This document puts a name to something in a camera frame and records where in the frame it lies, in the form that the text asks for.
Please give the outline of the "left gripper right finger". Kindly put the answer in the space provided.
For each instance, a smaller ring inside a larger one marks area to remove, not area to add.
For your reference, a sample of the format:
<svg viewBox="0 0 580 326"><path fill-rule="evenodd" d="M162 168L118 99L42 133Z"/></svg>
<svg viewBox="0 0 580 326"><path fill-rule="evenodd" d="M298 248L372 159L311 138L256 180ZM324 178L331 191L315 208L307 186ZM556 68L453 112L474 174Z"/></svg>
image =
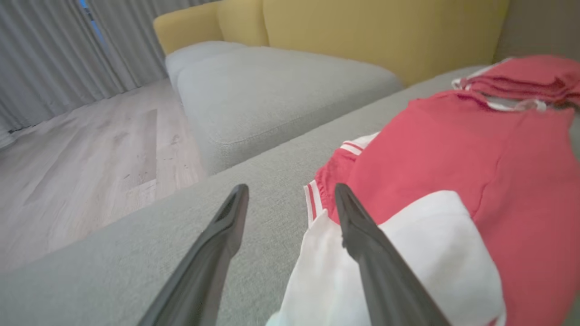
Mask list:
<svg viewBox="0 0 580 326"><path fill-rule="evenodd" d="M448 326L419 278L348 185L335 187L342 246L357 262L373 326Z"/></svg>

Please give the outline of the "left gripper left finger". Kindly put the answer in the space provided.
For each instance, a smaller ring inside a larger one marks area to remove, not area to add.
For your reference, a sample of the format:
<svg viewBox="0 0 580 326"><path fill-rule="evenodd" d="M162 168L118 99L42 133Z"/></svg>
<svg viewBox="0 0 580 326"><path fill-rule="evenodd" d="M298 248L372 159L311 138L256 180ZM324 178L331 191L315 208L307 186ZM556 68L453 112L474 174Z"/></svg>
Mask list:
<svg viewBox="0 0 580 326"><path fill-rule="evenodd" d="M214 326L229 264L244 235L249 188L238 184L162 287L141 326Z"/></svg>

